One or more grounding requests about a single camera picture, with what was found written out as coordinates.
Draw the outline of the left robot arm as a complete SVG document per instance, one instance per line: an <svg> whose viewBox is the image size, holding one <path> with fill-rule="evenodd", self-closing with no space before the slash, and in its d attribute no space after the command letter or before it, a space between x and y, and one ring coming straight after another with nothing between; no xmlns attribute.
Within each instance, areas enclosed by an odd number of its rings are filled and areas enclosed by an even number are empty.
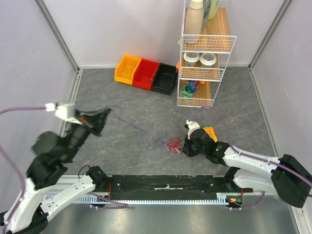
<svg viewBox="0 0 312 234"><path fill-rule="evenodd" d="M101 136L110 112L110 108L96 112L74 109L74 123L67 135L48 131L37 138L32 146L35 158L22 178L19 197L10 210L0 214L4 234L39 234L80 196L105 190L108 176L99 166L93 166L70 187L51 199L44 199L68 170L65 164L73 162L89 135Z"/></svg>

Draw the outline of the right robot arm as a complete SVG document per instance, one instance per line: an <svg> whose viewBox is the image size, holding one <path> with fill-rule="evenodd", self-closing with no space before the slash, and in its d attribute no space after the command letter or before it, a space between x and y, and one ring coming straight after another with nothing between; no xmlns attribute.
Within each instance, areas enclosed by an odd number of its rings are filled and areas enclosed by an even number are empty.
<svg viewBox="0 0 312 234"><path fill-rule="evenodd" d="M206 130L188 127L182 147L188 157L205 156L213 164L234 169L234 175L223 179L229 192L238 188L261 190L277 195L287 204L303 208L312 189L312 175L293 156L262 156L229 143L214 141Z"/></svg>

